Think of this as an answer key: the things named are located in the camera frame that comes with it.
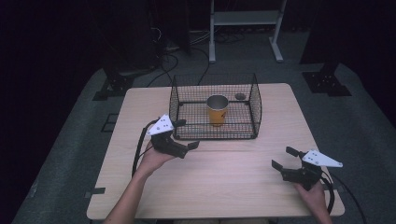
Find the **cup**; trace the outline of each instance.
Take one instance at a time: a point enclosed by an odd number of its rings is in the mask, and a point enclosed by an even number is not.
[[[228,110],[228,99],[223,95],[211,95],[206,100],[209,122],[214,127],[219,127],[224,123]]]

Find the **light wood table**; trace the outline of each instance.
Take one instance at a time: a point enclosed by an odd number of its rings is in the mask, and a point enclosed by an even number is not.
[[[301,161],[286,153],[286,147],[301,151],[318,147],[291,87],[259,86],[259,136],[253,140],[201,141],[185,159],[167,162],[148,179],[137,218],[310,216],[294,186],[282,180],[271,160],[298,169]],[[126,93],[95,186],[106,190],[92,195],[88,218],[104,219],[125,190],[141,131],[150,121],[168,113],[170,91],[142,88]],[[149,139],[147,136],[143,147]],[[335,196],[332,216],[341,216],[345,207],[337,191]]]

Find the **wire mesh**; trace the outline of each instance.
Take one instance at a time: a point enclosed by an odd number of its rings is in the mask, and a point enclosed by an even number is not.
[[[252,139],[259,134],[262,100],[254,74],[175,76],[169,106],[170,119],[185,119],[174,130],[180,140]],[[221,94],[229,100],[225,122],[219,127],[209,121],[206,99]]]

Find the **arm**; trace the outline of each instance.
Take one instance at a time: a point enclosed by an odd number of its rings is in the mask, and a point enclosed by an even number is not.
[[[149,142],[146,149],[151,147],[152,144]],[[136,215],[137,206],[139,205],[146,180],[155,170],[163,166],[166,161],[170,161],[173,158],[173,156],[162,154],[154,149],[148,150],[119,201],[108,214],[104,223],[134,223],[134,216]]]
[[[323,186],[320,181],[309,191],[305,190],[301,184],[294,184],[294,187],[319,224],[332,224],[326,207]]]

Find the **white metal stand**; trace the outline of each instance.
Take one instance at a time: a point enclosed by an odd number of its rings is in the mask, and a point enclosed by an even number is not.
[[[210,7],[210,41],[209,41],[209,62],[216,62],[215,48],[215,26],[216,25],[259,25],[275,24],[275,33],[270,37],[270,44],[276,57],[276,61],[283,62],[283,57],[277,46],[277,37],[282,24],[287,0],[282,0],[280,10],[270,11],[225,11],[215,12],[215,0],[211,1]]]

